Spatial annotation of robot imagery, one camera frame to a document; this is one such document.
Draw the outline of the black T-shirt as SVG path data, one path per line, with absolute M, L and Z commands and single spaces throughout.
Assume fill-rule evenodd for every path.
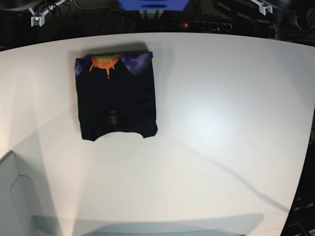
M 112 132 L 154 136 L 156 98 L 153 53 L 86 55 L 75 60 L 78 119 L 82 139 Z

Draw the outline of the blue box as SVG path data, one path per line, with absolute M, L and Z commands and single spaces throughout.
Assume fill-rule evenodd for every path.
M 118 0 L 127 11 L 170 10 L 183 11 L 189 0 Z

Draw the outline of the black power strip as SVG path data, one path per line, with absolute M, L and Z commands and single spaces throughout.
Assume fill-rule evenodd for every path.
M 162 29 L 169 32 L 226 33 L 232 30 L 232 24 L 219 22 L 185 21 L 172 23 Z

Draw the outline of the white plastic bin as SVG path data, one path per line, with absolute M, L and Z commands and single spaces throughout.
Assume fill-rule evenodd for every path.
M 50 193 L 42 196 L 34 177 L 23 171 L 20 157 L 8 151 L 0 158 L 0 234 L 65 236 Z

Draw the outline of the black equipment with label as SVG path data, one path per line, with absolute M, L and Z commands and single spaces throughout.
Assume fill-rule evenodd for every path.
M 283 227 L 283 236 L 315 234 L 315 166 L 305 164 L 291 210 Z

